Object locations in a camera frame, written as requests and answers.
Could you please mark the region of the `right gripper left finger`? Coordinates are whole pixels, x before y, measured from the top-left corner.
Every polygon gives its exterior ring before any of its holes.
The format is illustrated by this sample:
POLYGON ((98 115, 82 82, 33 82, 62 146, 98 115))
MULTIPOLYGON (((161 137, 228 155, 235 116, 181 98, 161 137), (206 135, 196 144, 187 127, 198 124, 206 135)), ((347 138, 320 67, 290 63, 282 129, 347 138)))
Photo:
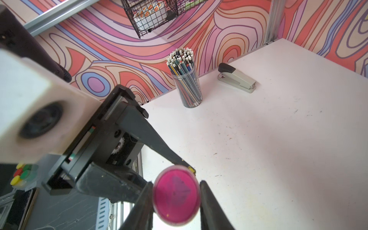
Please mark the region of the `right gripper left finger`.
POLYGON ((153 227, 153 183, 148 182, 119 230, 151 230, 153 227))

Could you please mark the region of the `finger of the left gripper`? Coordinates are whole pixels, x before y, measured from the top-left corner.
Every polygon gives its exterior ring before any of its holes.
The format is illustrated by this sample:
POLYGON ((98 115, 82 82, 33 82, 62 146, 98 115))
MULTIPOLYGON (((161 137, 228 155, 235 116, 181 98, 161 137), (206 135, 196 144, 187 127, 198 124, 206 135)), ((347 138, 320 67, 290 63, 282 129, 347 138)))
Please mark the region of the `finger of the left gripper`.
POLYGON ((112 203, 135 203, 147 181, 126 166, 90 163, 75 188, 82 194, 108 198, 112 203))
POLYGON ((136 107, 127 106, 118 118, 117 124, 130 136, 142 142, 172 164, 184 166, 192 173, 196 173, 196 170, 192 166, 169 148, 136 107))

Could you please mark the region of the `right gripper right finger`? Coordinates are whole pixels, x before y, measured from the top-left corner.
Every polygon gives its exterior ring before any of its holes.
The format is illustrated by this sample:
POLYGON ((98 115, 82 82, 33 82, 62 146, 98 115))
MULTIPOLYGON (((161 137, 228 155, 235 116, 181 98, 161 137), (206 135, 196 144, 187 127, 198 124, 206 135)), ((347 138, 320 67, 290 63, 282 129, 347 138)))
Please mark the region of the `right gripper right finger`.
POLYGON ((200 194, 201 230, 234 230, 208 183, 204 180, 200 182, 200 194))

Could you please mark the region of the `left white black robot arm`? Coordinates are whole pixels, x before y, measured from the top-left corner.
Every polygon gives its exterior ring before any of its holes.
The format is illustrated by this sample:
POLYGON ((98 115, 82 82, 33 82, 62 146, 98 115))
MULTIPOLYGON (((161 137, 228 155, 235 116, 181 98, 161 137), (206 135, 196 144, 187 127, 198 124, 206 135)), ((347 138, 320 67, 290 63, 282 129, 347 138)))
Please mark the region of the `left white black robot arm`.
POLYGON ((60 159, 44 179, 51 195, 72 189, 112 201, 135 202, 146 181, 131 169, 143 146, 195 174, 148 122, 148 113, 122 85, 103 102, 70 85, 56 63, 1 6, 1 162, 60 159))

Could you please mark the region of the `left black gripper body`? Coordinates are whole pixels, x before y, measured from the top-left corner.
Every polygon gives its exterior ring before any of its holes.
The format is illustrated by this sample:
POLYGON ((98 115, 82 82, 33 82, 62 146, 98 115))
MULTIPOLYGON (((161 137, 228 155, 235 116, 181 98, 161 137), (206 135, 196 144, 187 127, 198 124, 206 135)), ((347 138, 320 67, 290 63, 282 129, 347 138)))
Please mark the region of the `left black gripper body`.
POLYGON ((117 124, 129 105, 148 117, 129 88, 116 86, 46 176, 43 187, 50 195, 64 195, 76 189, 76 182, 92 162, 132 169, 143 143, 117 124))

